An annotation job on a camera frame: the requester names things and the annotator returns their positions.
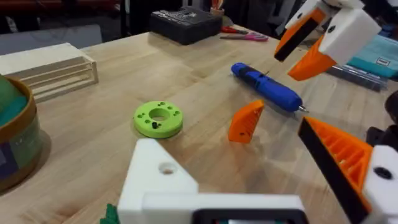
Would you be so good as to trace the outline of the white orange left gripper right finger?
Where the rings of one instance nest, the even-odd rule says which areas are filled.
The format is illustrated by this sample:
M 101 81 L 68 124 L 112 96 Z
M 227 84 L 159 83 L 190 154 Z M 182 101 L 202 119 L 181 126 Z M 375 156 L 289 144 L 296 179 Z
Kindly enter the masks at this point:
M 298 136 L 351 223 L 397 223 L 397 125 L 363 141 L 305 116 Z

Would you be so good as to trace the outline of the bare white left gripper left finger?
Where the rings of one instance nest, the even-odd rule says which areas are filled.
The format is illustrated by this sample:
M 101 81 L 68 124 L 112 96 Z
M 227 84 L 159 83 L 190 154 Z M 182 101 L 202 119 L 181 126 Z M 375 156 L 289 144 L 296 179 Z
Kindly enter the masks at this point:
M 144 223 L 146 193 L 197 193 L 196 180 L 155 140 L 136 142 L 119 198 L 121 223 Z

